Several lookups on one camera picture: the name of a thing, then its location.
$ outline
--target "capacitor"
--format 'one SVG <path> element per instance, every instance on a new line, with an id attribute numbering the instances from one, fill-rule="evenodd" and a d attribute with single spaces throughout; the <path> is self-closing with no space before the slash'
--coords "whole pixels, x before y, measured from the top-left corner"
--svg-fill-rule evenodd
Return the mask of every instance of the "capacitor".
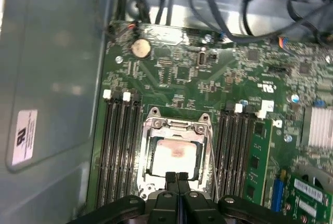
<path id="1" fill-rule="evenodd" d="M 297 94 L 293 94 L 290 96 L 290 100 L 293 103 L 299 103 L 300 102 L 300 97 Z"/>
<path id="2" fill-rule="evenodd" d="M 151 44 L 145 38 L 137 39 L 131 46 L 131 51 L 138 59 L 146 59 L 151 53 Z"/>

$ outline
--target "mounting screw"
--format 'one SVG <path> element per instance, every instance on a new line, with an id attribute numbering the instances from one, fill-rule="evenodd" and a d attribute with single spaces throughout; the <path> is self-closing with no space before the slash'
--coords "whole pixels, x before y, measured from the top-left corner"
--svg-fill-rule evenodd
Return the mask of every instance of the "mounting screw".
<path id="1" fill-rule="evenodd" d="M 204 40 L 207 42 L 207 43 L 210 43 L 212 41 L 212 35 L 210 34 L 206 34 L 204 36 Z"/>
<path id="2" fill-rule="evenodd" d="M 199 125 L 197 128 L 198 133 L 204 133 L 204 127 L 202 125 Z"/>
<path id="3" fill-rule="evenodd" d="M 230 197 L 227 197 L 226 199 L 224 199 L 227 203 L 230 203 L 230 204 L 233 204 L 235 203 L 235 200 L 230 198 Z"/>
<path id="4" fill-rule="evenodd" d="M 286 135 L 285 136 L 285 142 L 292 142 L 292 136 L 291 135 Z"/>
<path id="5" fill-rule="evenodd" d="M 159 128 L 159 127 L 161 127 L 162 126 L 162 121 L 161 120 L 155 120 L 155 122 L 154 122 L 154 127 L 155 128 Z"/>
<path id="6" fill-rule="evenodd" d="M 191 192 L 191 193 L 189 194 L 189 196 L 191 196 L 191 197 L 193 197 L 193 198 L 196 198 L 196 197 L 199 196 L 199 194 L 198 194 L 197 192 Z"/>
<path id="7" fill-rule="evenodd" d="M 121 56 L 116 56 L 116 63 L 121 64 L 124 61 L 123 57 Z"/>

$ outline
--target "silver heatsink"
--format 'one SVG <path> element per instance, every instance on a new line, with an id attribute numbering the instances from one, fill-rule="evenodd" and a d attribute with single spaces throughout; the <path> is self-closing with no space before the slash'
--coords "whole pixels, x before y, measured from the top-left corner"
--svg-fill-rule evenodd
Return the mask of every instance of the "silver heatsink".
<path id="1" fill-rule="evenodd" d="M 303 135 L 305 134 L 305 136 L 307 136 L 307 133 L 309 133 L 308 146 L 332 149 L 333 110 L 310 108 L 305 111 L 304 118 Z"/>

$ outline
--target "chip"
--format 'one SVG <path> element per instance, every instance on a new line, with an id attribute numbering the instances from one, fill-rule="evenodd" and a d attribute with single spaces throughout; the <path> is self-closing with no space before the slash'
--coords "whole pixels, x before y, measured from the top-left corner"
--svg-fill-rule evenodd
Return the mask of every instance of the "chip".
<path id="1" fill-rule="evenodd" d="M 246 194 L 248 195 L 249 198 L 253 198 L 254 196 L 254 191 L 255 191 L 255 188 L 252 187 L 251 185 L 248 185 L 247 186 L 247 189 L 246 189 Z"/>
<path id="2" fill-rule="evenodd" d="M 250 162 L 250 164 L 251 164 L 251 167 L 252 167 L 252 168 L 258 168 L 258 165 L 259 165 L 259 159 L 256 158 L 255 156 L 253 156 L 253 157 L 251 158 L 251 162 Z"/>
<path id="3" fill-rule="evenodd" d="M 259 60 L 259 51 L 258 50 L 249 50 L 248 51 L 248 60 L 258 61 Z"/>
<path id="4" fill-rule="evenodd" d="M 309 74 L 311 70 L 311 64 L 301 63 L 300 65 L 300 73 L 301 74 Z"/>
<path id="5" fill-rule="evenodd" d="M 256 123 L 254 127 L 254 133 L 262 136 L 263 132 L 264 132 L 264 124 Z"/>

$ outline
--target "sticker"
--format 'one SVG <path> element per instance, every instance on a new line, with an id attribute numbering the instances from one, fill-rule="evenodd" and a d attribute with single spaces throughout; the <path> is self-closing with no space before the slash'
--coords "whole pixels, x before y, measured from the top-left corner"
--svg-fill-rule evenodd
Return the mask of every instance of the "sticker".
<path id="1" fill-rule="evenodd" d="M 262 100 L 261 101 L 261 110 L 267 112 L 274 111 L 274 101 L 273 100 Z"/>
<path id="2" fill-rule="evenodd" d="M 320 203 L 323 201 L 323 193 L 319 190 L 312 188 L 311 186 L 301 182 L 300 180 L 295 179 L 294 187 L 298 190 L 302 191 L 303 193 L 307 194 L 308 196 L 312 197 L 313 199 L 319 201 Z"/>
<path id="3" fill-rule="evenodd" d="M 36 121 L 37 110 L 19 111 L 16 123 L 12 165 L 17 165 L 32 158 Z"/>
<path id="4" fill-rule="evenodd" d="M 315 210 L 313 207 L 307 205 L 307 203 L 303 202 L 302 200 L 300 200 L 299 202 L 299 207 L 301 209 L 303 209 L 305 212 L 307 212 L 309 215 L 311 215 L 312 217 L 316 218 L 317 215 L 317 210 Z"/>

